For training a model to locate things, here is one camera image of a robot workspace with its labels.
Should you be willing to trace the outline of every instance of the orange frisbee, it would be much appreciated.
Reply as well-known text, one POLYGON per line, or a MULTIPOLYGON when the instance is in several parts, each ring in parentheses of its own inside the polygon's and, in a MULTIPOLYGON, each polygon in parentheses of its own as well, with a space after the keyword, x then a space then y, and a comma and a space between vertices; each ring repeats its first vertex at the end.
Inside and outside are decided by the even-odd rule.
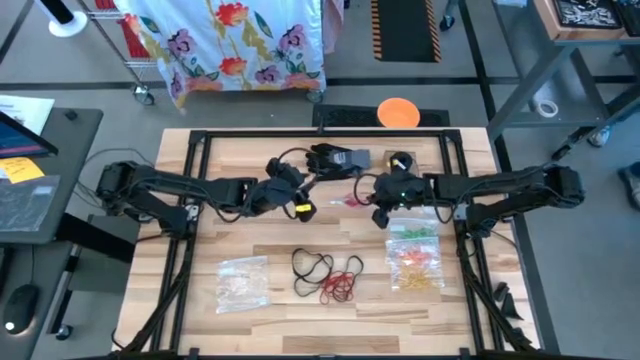
POLYGON ((391 98, 378 106, 378 121, 388 128, 414 128, 420 123, 420 111, 407 99, 391 98))

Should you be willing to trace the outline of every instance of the paper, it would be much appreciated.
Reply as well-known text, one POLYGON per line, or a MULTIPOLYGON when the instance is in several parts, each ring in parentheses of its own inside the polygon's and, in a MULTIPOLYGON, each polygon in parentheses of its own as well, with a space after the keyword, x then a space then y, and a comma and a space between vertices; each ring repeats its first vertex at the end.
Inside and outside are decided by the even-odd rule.
POLYGON ((44 176, 38 165, 29 158, 10 158, 0 160, 0 169, 12 184, 33 180, 44 176))
POLYGON ((0 111, 36 135, 42 133, 53 108, 53 99, 0 95, 0 111))

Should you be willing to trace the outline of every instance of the yellow label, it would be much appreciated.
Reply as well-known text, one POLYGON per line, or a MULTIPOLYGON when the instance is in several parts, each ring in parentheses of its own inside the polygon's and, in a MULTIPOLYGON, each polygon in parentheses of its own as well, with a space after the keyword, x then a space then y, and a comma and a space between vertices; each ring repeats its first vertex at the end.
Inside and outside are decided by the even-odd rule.
POLYGON ((311 211, 311 204, 296 206, 296 212, 307 212, 307 211, 311 211))
POLYGON ((29 158, 2 159, 0 169, 4 170, 12 184, 44 176, 38 165, 29 158))

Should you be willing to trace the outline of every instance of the floral fabric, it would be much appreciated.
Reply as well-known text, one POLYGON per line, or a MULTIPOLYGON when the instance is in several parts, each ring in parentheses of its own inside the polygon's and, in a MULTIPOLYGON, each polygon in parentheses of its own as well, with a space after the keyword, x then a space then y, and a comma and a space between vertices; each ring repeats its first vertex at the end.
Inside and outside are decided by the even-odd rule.
POLYGON ((192 91, 326 88, 322 0, 115 0, 176 106, 192 91))

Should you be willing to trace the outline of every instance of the white tape roll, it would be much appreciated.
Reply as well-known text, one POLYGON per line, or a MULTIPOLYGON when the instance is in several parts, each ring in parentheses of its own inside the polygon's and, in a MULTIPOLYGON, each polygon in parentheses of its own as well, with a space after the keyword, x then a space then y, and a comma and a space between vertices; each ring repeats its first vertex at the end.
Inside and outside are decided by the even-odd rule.
POLYGON ((558 110, 558 105, 551 100, 542 100, 538 102, 538 105, 536 105, 536 111, 538 114, 546 118, 552 118, 558 115, 558 110))

